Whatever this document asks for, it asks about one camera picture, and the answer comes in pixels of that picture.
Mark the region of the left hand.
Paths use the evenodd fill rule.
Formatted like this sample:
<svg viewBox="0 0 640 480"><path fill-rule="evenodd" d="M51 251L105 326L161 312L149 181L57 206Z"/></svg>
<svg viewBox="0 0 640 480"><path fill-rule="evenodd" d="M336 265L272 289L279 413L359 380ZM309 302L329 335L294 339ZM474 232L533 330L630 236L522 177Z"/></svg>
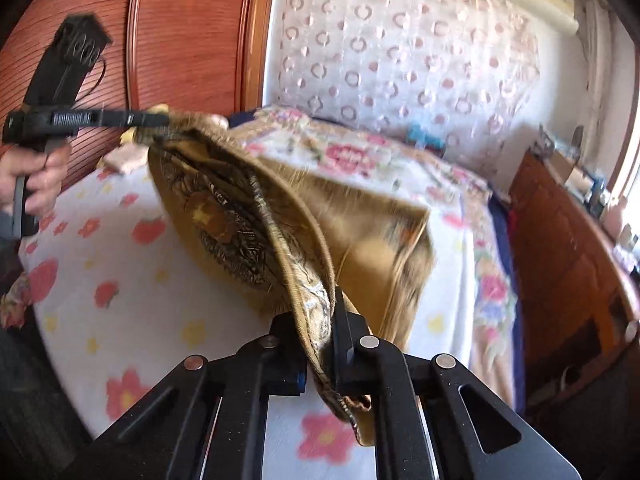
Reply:
<svg viewBox="0 0 640 480"><path fill-rule="evenodd" d="M25 202L26 214L42 217L50 212L67 176L71 152L68 143L49 154L18 146L6 151L1 157L1 210L12 214L15 181L23 176L30 192Z"/></svg>

